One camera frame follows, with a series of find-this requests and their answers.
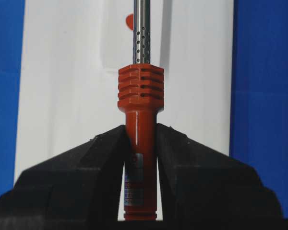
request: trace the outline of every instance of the metal shaft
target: metal shaft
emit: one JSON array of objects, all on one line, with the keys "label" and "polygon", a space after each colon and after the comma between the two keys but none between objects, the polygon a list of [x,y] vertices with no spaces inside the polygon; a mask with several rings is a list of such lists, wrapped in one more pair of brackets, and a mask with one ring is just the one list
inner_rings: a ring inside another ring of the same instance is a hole
[{"label": "metal shaft", "polygon": [[150,63],[150,0],[134,0],[133,63]]}]

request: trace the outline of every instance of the white panel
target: white panel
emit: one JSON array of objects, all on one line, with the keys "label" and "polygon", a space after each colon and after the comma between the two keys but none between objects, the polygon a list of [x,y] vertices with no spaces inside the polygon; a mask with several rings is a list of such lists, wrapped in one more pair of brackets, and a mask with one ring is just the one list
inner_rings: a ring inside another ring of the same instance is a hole
[{"label": "white panel", "polygon": [[[166,69],[158,122],[228,155],[233,0],[151,8],[151,61]],[[132,62],[132,10],[132,0],[26,1],[15,179],[124,123],[117,70]]]}]

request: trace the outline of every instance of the blue wall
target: blue wall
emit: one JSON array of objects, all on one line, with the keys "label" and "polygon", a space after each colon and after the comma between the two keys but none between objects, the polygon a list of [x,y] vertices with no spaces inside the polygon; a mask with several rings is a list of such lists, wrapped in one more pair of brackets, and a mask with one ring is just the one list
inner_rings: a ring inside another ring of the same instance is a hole
[{"label": "blue wall", "polygon": [[288,217],[288,0],[237,0],[234,14],[230,154]]},{"label": "blue wall", "polygon": [[0,195],[14,180],[24,0],[0,0]]}]

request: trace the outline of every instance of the red dot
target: red dot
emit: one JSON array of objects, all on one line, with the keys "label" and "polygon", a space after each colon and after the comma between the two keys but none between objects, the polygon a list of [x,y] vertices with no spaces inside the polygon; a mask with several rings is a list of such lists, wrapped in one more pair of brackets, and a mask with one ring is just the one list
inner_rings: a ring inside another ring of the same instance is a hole
[{"label": "red dot", "polygon": [[126,24],[127,24],[127,26],[129,27],[129,29],[133,30],[133,13],[132,13],[132,14],[129,14],[129,15],[126,17]]}]

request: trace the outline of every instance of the ribbed grip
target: ribbed grip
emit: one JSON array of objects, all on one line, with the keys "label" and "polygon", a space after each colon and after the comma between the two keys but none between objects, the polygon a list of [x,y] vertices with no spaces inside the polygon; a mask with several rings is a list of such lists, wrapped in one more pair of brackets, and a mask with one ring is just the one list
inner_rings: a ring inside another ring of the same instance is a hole
[{"label": "ribbed grip", "polygon": [[160,111],[164,106],[164,70],[150,64],[133,64],[119,70],[118,107],[148,107]]}]

